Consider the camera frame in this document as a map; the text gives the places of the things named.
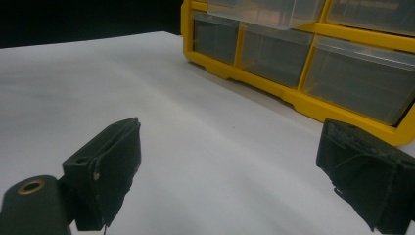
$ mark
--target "yellow storage organizer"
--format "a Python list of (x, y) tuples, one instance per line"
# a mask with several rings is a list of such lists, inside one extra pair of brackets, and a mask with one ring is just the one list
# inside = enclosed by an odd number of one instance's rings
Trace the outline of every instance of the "yellow storage organizer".
[(213, 16), (206, 0), (184, 0), (183, 51), (207, 71), (280, 97), (306, 116), (345, 121), (390, 144), (408, 144), (415, 138), (415, 27), (393, 31), (396, 22), (364, 18), (367, 11), (400, 14), (408, 1), (362, 0), (366, 5), (355, 8), (359, 1), (352, 1), (353, 12), (342, 12), (350, 1), (323, 1), (314, 23), (277, 30)]

